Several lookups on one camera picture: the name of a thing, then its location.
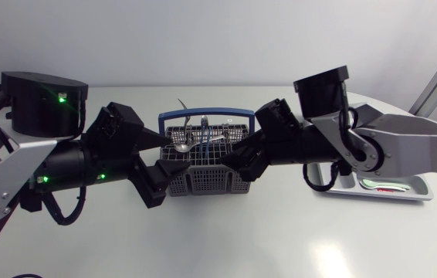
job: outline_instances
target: spoon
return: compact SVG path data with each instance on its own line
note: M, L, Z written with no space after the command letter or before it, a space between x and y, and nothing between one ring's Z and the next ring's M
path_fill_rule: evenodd
M223 138L225 138L224 137L224 135L220 135L220 136L217 136L217 137L214 137L214 138L210 138L210 140L208 140L208 142L209 141L215 141L215 140L218 140L218 139L223 139ZM187 152L189 152L194 146L197 146L197 145L199 145L200 144L200 142L198 142L198 143L194 143L194 144L176 144L175 146L174 146L174 148L175 148L175 150L177 151L177 152L181 152L181 153L187 153Z
M406 190L411 189L408 185L399 184L396 182L379 182L379 181L372 181L366 178L363 178L359 181L362 187L366 189L391 189L391 190L397 190L401 192L405 192Z

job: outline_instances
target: gray tray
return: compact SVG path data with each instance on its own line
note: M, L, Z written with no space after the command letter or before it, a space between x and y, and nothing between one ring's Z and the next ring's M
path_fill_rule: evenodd
M314 171L320 178L320 183L326 185L330 182L330 163L316 164ZM371 196L380 198L396 198L404 200L429 201L433 199L433 192L428 182L422 175L408 178L379 178L378 181L391 181L409 185L410 190L406 192L385 192L377 189L366 189L359 184L359 177L352 173L348 176L338 176L334 186L328 193Z

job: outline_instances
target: black cylindrical motor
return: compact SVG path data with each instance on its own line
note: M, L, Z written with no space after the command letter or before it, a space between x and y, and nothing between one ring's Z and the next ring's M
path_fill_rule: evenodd
M36 137L79 133L80 108L88 85L41 73L4 72L2 92L11 97L12 128Z

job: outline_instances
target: cutlery basket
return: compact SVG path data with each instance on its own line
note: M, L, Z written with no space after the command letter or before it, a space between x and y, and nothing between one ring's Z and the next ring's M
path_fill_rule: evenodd
M249 118L249 128L246 124L208 125L201 126L164 127L166 120L187 116L201 115L231 115ZM241 179L239 174L220 163L220 157L232 151L232 145L254 133L255 114L251 110L234 108L195 108L162 113L158 116L158 126L161 135L172 139L173 144L161 148L160 158L169 161L189 161L191 166L168 186L170 196L217 195L225 193L248 193L249 182ZM207 143L210 138L224 135L222 139ZM177 152L176 144L194 144L187 153Z

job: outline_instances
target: metal utensil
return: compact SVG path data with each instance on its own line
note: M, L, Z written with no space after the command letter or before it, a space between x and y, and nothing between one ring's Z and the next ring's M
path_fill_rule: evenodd
M208 148L210 147L210 135L211 135L211 134L212 134L212 128L209 127L209 128L208 128L207 141L206 141L206 152L205 152L205 158L207 159L207 164L209 164L209 163L208 163L208 154L209 154L209 152L208 152Z
M208 128L208 117L206 115L202 116L202 135L200 137L200 155L203 154L203 137L205 136L205 128Z
M411 187L408 185L403 185L396 182L378 182L366 178L360 180L359 184L366 189L390 189L400 192L405 192L406 190L411 189Z
M220 135L217 137L213 137L213 138L209 138L207 141L203 142L203 143L208 143L210 141L215 141L215 140L219 140L219 139L223 139L224 135ZM194 144L176 144L174 146L175 150L180 152L180 153L187 153L189 152L194 146L199 145L200 143L194 143Z
M179 102L181 103L181 105L183 106L183 108L188 109L185 104L179 100ZM188 128L188 122L190 121L191 116L186 116L185 118L185 126L184 126L184 133L185 133L185 143L189 142L189 138L188 138L188 133L186 132L187 128Z

